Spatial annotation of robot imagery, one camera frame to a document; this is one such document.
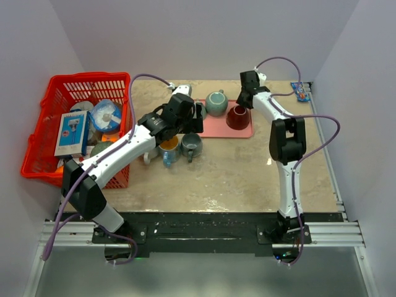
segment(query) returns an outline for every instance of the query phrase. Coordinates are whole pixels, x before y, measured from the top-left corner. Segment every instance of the white wall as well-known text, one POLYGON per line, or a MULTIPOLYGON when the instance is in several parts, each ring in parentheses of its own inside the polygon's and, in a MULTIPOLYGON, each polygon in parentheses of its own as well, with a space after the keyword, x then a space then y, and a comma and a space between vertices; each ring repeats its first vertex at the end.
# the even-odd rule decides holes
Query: white wall
MULTIPOLYGON (((360 0, 314 81, 341 133, 329 148, 348 218, 358 219, 381 296, 395 296, 396 2, 360 0)), ((333 127, 322 122, 328 137, 333 127)))
MULTIPOLYGON (((238 79, 288 56, 313 80, 358 0, 50 0, 88 71, 238 79)), ((296 79, 286 62, 271 79, 296 79)))
POLYGON ((59 189, 19 176, 51 76, 82 66, 48 0, 0 2, 0 290, 22 296, 59 189))

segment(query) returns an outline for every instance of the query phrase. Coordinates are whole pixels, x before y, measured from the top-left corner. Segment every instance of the box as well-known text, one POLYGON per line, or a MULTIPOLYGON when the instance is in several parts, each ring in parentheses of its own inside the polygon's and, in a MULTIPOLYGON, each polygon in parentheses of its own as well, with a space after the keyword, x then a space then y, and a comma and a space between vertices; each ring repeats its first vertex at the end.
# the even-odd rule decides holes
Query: box
POLYGON ((85 156, 89 127, 90 116, 86 110, 62 114, 54 156, 85 156))

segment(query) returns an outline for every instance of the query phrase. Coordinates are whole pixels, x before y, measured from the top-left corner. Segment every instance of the mug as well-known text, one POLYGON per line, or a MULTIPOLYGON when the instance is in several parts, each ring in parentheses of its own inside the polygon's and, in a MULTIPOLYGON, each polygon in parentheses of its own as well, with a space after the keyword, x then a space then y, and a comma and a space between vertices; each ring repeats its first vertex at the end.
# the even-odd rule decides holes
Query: mug
POLYGON ((188 157, 188 162, 197 157, 202 152, 204 144, 200 136, 196 133, 189 133, 181 139, 181 153, 188 157))
POLYGON ((228 107, 227 96, 223 90, 210 93, 205 100, 205 107, 211 116, 222 116, 228 107))
POLYGON ((173 136, 172 139, 164 141, 158 147, 158 151, 162 155, 163 165, 169 168, 172 163, 180 158, 180 143, 178 137, 173 136))
POLYGON ((234 130, 243 130, 250 123, 250 112, 241 105, 236 105, 227 114, 226 123, 234 130))
POLYGON ((146 165, 150 164, 151 159, 154 159, 160 153, 158 147, 153 148, 151 151, 144 153, 143 161, 146 165))

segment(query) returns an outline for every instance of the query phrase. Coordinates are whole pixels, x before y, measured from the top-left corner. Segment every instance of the black metal frame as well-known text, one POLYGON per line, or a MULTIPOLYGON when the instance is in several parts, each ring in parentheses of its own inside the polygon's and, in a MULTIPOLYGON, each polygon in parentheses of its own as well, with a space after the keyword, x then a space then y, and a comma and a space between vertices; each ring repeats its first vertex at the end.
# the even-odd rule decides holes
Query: black metal frame
MULTIPOLYGON (((258 257, 282 254, 276 251, 265 236, 265 230, 277 220, 277 213, 172 213, 121 212, 132 228, 137 242, 138 257, 149 257, 151 252, 184 253, 248 253, 258 257)), ((72 213, 64 213, 65 220, 72 213)), ((343 222, 340 213, 305 213, 304 242, 311 243, 309 222, 343 222)), ((285 244, 295 240, 285 238, 285 244)), ((92 235, 93 244, 125 243, 109 238, 99 228, 92 235)), ((129 248, 106 247, 105 256, 117 254, 128 257, 129 248)))

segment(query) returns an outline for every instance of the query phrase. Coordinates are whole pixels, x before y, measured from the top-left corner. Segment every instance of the green mug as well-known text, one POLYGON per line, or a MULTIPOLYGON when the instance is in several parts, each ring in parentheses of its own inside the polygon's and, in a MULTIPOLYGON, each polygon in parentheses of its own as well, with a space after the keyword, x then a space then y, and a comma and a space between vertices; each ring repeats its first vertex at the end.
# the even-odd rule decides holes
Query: green mug
POLYGON ((205 100, 205 107, 211 116, 222 116, 228 107, 228 98, 223 90, 210 93, 205 100))

